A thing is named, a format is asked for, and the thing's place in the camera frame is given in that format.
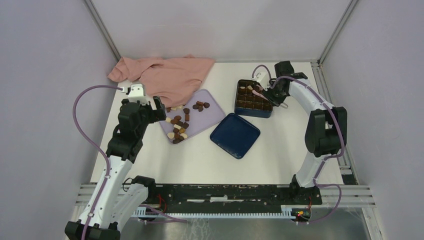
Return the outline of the pink handled metal tongs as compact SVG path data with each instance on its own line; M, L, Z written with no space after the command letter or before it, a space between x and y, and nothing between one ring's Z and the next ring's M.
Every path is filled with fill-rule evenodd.
M264 99L266 101L268 101L273 107L280 107L280 108L283 108L283 109L288 109L289 108L288 104L287 103L284 103L284 102L283 103L280 103L280 104L274 104L274 103L272 103L269 99L267 99L262 94L263 90L264 89L262 87L259 87L258 85L256 85L253 88L253 90L252 90L252 94L255 95L255 96L258 96L258 97L260 97L260 98L262 98L262 99Z

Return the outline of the lilac plastic tray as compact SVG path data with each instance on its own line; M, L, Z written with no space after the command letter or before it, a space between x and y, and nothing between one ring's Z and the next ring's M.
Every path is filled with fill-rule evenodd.
M209 103L209 107L203 109L203 111L193 109L193 105L197 102ZM171 120L173 120L176 116L180 116L180 121L185 123L186 117L184 109L189 109L189 121L187 121L188 127L185 132L188 138L192 138L215 124L218 124L226 116L224 110L208 90L201 89L196 91L185 105L166 110L165 113L168 119L159 122L166 139L171 144L174 141L172 138L169 138L170 134L174 132L174 124L171 123Z

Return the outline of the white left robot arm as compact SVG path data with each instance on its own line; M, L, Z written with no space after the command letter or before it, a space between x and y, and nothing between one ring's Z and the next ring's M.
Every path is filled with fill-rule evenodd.
M106 163L100 179L77 221L66 224L64 232L70 240L118 240L138 205L156 200L157 190L137 181L118 199L125 177L143 146L148 125L166 119L161 99L154 96L153 101L155 109L150 102L122 100L118 124L104 154Z

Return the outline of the dark blue chocolate box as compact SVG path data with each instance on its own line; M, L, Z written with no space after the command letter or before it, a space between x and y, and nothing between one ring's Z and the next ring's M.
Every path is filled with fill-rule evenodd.
M236 85L236 95L234 101L234 113L241 116L270 118L273 106L259 96L252 94L252 90L247 86L259 86L253 80L240 79Z

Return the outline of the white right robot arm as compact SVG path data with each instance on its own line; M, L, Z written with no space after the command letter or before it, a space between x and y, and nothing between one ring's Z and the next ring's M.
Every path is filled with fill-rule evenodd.
M308 150L300 170L289 185L289 199L302 204L321 187L317 180L330 159L344 155L347 141L347 110L336 107L316 90L303 72L295 72L289 61L274 66L276 77L267 68L253 70L252 80L259 85L260 95L272 106L282 105L286 98L294 98L308 114L304 142Z

